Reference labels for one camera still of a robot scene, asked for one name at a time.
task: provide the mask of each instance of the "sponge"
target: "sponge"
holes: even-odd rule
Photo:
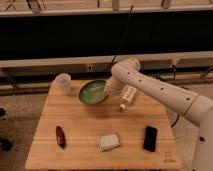
[[[111,150],[120,146],[119,137],[116,133],[101,136],[99,140],[99,145],[101,151]]]

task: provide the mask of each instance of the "floor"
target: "floor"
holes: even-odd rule
[[[213,84],[185,86],[213,98]],[[9,152],[0,149],[0,171],[25,171],[24,165],[46,94],[0,97],[0,106],[7,115],[0,118],[0,136],[14,142]],[[176,114],[169,113],[171,123]],[[189,171],[198,129],[184,118],[173,128],[183,167]]]

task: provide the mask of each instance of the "small bottle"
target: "small bottle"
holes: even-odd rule
[[[122,102],[120,105],[120,110],[124,110],[127,105],[130,105],[137,89],[135,87],[129,86],[125,94],[122,96]]]

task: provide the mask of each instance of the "black phone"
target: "black phone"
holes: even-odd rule
[[[145,150],[155,152],[157,132],[158,132],[157,128],[146,126],[145,139],[143,144],[143,148]]]

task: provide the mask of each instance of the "wooden tabletop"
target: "wooden tabletop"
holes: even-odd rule
[[[68,169],[179,169],[181,161],[167,114],[162,105],[138,92],[131,106],[119,111],[121,98],[89,106],[78,99],[88,81],[72,81],[64,96],[52,83],[26,162],[27,170]],[[142,148],[146,125],[158,129],[156,152]],[[61,126],[67,139],[63,150],[56,142]],[[121,146],[101,152],[100,136],[118,133]]]

